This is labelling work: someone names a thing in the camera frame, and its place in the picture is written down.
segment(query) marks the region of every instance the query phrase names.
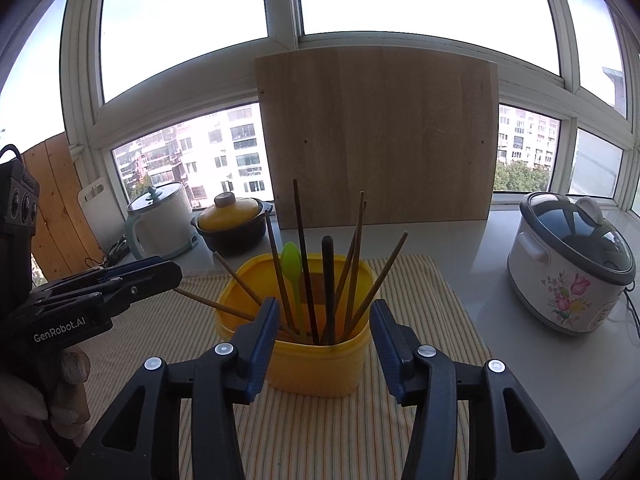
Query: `pink tulip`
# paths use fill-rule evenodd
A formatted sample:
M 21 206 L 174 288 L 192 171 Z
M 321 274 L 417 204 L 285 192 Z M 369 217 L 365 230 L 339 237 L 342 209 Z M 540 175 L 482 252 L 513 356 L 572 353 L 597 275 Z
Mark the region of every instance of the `pink tulip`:
M 575 280 L 571 284 L 571 292 L 576 296 L 581 296 L 587 291 L 587 288 L 589 287 L 589 285 L 591 285 L 591 282 L 587 280 L 587 278 L 576 274 Z
M 565 298 L 564 296 L 560 296 L 558 294 L 556 296 L 556 305 L 558 306 L 558 310 L 565 312 L 569 310 L 569 307 L 571 306 L 571 302 L 569 301 L 569 298 Z

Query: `green spoon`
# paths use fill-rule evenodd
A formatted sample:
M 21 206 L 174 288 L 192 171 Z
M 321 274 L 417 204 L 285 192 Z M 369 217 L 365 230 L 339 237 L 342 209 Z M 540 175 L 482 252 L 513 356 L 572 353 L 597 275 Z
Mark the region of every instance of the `green spoon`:
M 302 274 L 302 257 L 300 249 L 293 242 L 287 242 L 282 248 L 280 266 L 285 278 L 289 280 L 293 288 L 293 301 L 296 308 L 296 323 L 300 335 L 306 339 L 305 318 L 302 314 L 302 302 L 300 301 L 300 274 Z

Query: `metal rivet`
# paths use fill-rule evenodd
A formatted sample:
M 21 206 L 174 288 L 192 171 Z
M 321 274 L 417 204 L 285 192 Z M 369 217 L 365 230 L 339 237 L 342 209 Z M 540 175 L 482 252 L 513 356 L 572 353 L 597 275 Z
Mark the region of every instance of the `metal rivet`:
M 147 370 L 156 370 L 162 365 L 162 359 L 159 357 L 150 357 L 145 361 L 145 368 Z
M 218 343 L 214 351 L 218 355 L 229 355 L 234 351 L 234 346 L 231 343 Z
M 436 355 L 436 349 L 431 345 L 420 345 L 418 346 L 418 354 L 422 357 L 433 357 Z
M 489 370 L 491 370 L 492 372 L 500 374 L 505 371 L 506 368 L 507 367 L 504 365 L 504 363 L 502 361 L 498 361 L 498 359 L 489 361 Z

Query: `yellow plastic container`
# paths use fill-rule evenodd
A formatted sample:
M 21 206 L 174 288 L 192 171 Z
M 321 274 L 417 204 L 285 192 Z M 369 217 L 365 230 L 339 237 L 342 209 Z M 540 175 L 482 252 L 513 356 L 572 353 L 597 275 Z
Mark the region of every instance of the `yellow plastic container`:
M 337 285 L 345 257 L 335 255 L 335 282 Z M 324 289 L 322 288 L 322 255 L 309 254 L 309 272 L 312 277 L 312 293 L 314 309 L 318 322 L 318 331 L 324 330 L 326 319 L 324 309 Z M 273 269 L 273 260 L 270 254 L 262 254 L 252 258 L 238 269 L 238 275 L 262 298 L 273 296 L 282 305 L 278 282 Z M 360 306 L 362 300 L 373 285 L 375 275 L 371 268 L 362 260 L 358 268 L 358 283 L 353 310 Z M 287 296 L 292 310 L 293 290 L 285 278 Z M 344 329 L 344 314 L 346 311 L 349 280 L 340 297 L 335 316 L 337 338 L 340 338 Z M 310 330 L 308 320 L 308 308 L 305 300 L 304 286 L 300 287 L 302 306 L 305 313 L 306 330 Z M 222 291 L 218 302 L 249 314 L 258 312 L 258 305 L 242 290 L 235 280 L 230 280 L 225 290 Z M 245 323 L 224 312 L 216 312 L 216 331 L 220 337 L 229 341 L 236 328 Z M 284 312 L 281 310 L 280 322 L 286 324 Z M 362 317 L 356 328 L 351 333 L 351 338 L 344 343 L 332 346 L 313 346 L 277 340 L 271 355 L 267 380 L 274 388 L 284 392 L 303 394 L 319 397 L 342 397 L 353 392 L 362 376 L 362 366 L 366 355 L 367 346 L 371 342 L 369 330 L 369 312 Z

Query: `striped cloth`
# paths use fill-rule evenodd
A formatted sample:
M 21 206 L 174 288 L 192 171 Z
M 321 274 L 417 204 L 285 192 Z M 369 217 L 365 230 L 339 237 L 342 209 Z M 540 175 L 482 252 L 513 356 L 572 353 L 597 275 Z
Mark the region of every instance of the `striped cloth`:
M 379 273 L 386 258 L 368 260 Z M 182 287 L 215 299 L 227 276 L 189 278 Z M 456 361 L 481 365 L 490 358 L 466 311 L 433 260 L 399 256 L 382 286 L 398 322 L 423 343 Z M 218 342 L 209 307 L 169 291 L 140 301 L 113 319 L 113 328 L 86 341 L 92 361 L 86 384 L 91 423 L 150 356 L 167 362 L 195 358 Z M 357 391 L 339 399 L 299 396 L 265 384 L 250 406 L 236 406 L 236 427 L 248 479 L 400 478 L 415 408 L 402 408 L 387 390 L 373 344 Z M 191 405 L 182 402 L 180 478 L 191 479 Z M 454 478 L 466 478 L 468 408 L 458 403 Z

